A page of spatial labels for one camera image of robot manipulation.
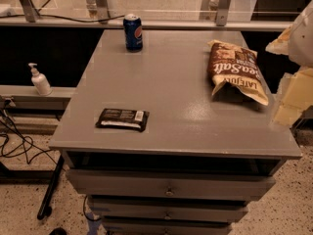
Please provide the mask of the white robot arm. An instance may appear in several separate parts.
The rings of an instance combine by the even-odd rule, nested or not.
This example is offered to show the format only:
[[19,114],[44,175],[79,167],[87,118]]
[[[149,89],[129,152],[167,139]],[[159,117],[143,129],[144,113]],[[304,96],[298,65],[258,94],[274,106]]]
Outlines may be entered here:
[[299,65],[294,74],[285,74],[280,81],[273,121],[292,126],[313,106],[313,1],[291,26],[266,46],[266,51],[286,55]]

